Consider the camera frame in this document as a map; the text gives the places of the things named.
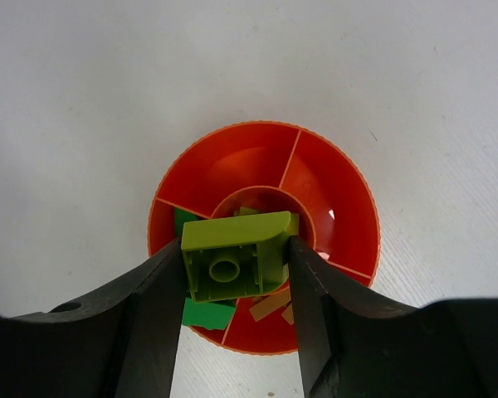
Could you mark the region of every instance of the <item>white surface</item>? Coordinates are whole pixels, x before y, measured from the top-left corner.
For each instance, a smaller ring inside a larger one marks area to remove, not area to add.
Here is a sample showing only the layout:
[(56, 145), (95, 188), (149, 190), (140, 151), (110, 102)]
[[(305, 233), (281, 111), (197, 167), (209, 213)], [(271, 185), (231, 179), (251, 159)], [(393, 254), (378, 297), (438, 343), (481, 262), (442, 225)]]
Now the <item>white surface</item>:
[[(498, 294), (498, 0), (4, 0), (0, 313), (138, 265), (168, 165), (247, 119), (303, 125), (358, 164), (382, 225), (375, 289)], [(185, 328), (173, 396), (296, 396), (296, 361)]]

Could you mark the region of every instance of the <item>scratch mark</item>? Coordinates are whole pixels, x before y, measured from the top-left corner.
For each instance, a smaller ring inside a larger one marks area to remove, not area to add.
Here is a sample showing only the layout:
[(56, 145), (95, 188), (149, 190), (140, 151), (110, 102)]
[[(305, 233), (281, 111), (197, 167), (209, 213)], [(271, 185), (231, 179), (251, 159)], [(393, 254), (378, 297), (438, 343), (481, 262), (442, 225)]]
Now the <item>scratch mark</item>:
[(378, 142), (378, 138), (376, 138), (376, 135), (374, 135), (374, 133), (371, 130), (369, 130), (369, 132), (371, 133), (371, 135), (373, 136), (373, 138), (376, 139), (376, 142)]

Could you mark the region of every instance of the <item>orange tray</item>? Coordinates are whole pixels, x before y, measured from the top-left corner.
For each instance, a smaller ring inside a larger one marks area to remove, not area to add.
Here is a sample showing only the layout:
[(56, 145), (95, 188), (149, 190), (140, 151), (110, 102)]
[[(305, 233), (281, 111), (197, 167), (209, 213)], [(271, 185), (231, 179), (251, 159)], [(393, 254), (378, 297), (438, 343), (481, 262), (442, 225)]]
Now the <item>orange tray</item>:
[[(321, 257), (361, 284), (371, 285), (380, 230), (367, 183), (332, 143), (280, 122), (224, 127), (179, 156), (151, 206), (149, 255), (175, 237), (175, 207), (209, 219), (232, 216), (241, 206), (299, 213), (300, 235)], [(295, 325), (281, 316), (284, 309), (255, 322), (249, 313), (253, 304), (252, 298), (238, 299), (226, 330), (192, 329), (233, 351), (261, 355), (295, 351)]]

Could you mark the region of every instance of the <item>round container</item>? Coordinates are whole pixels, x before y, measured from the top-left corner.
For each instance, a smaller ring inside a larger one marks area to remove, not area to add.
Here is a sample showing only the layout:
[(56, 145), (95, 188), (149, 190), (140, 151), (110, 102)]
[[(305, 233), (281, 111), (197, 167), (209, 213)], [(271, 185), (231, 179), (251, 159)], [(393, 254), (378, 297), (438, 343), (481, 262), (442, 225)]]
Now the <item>round container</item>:
[[(205, 219), (241, 206), (300, 214), (300, 235), (329, 266), (370, 286), (378, 264), (378, 216), (367, 183), (332, 143), (299, 126), (253, 121), (198, 140), (173, 163), (149, 213), (149, 255), (174, 237), (175, 207)], [(281, 310), (255, 322), (252, 298), (237, 300), (226, 330), (192, 329), (233, 351), (272, 355), (297, 348)]]

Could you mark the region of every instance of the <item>plastic container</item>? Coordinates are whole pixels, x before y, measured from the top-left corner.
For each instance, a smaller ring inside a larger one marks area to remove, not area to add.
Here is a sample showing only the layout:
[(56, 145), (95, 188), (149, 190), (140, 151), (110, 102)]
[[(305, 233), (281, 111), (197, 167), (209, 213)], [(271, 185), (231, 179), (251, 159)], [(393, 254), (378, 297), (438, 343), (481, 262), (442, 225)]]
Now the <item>plastic container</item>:
[[(241, 207), (299, 214), (300, 235), (329, 266), (371, 285), (380, 232), (367, 183), (332, 143), (280, 122), (253, 121), (219, 129), (173, 163), (151, 206), (149, 254), (175, 237), (174, 208), (209, 219), (232, 216)], [(253, 305), (252, 298), (238, 299), (225, 330), (193, 330), (238, 352), (295, 351), (295, 325), (282, 317), (284, 309), (256, 322), (249, 312)]]

